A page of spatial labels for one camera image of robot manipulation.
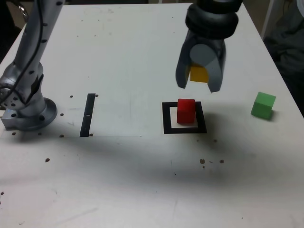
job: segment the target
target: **square target outline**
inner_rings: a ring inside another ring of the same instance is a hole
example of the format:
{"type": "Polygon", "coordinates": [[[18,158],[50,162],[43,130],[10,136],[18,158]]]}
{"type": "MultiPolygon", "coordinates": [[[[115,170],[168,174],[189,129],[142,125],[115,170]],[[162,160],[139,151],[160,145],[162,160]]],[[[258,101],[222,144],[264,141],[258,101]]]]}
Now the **square target outline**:
{"type": "Polygon", "coordinates": [[[205,118],[201,102],[195,102],[195,115],[198,122],[198,127],[180,127],[172,128],[170,107],[177,107],[177,102],[162,102],[162,121],[164,134],[196,134],[207,133],[205,118]]]}

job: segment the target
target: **table surface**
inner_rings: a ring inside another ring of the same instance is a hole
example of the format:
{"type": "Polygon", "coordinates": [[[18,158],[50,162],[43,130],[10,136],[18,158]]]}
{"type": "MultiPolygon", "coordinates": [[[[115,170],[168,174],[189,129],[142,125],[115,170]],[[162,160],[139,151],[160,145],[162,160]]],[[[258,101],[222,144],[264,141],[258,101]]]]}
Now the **table surface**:
{"type": "Polygon", "coordinates": [[[188,6],[63,7],[41,60],[55,121],[1,124],[1,228],[304,226],[304,121],[263,41],[242,6],[221,90],[178,88],[188,6]],[[258,92],[276,96],[272,121],[250,115],[258,92]],[[88,93],[94,136],[80,138],[88,93]],[[201,101],[207,134],[163,134],[178,98],[201,101]]]}

